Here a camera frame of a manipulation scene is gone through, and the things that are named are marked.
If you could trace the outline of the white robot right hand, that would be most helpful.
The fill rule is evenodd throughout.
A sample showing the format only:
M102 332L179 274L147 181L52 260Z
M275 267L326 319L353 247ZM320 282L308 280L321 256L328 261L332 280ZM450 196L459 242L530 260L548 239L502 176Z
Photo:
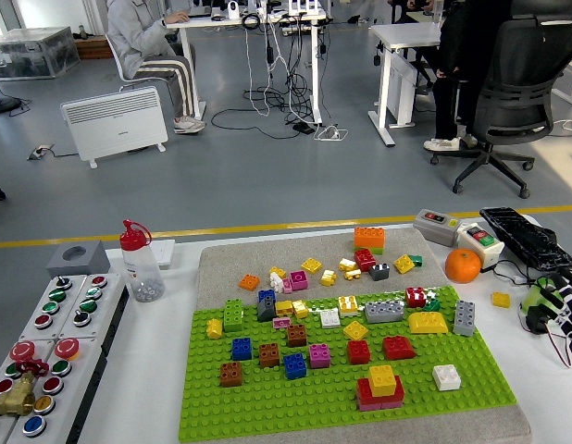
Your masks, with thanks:
M571 339L572 351L572 272L564 268L551 272L547 283L541 286L540 293L549 303L548 316Z

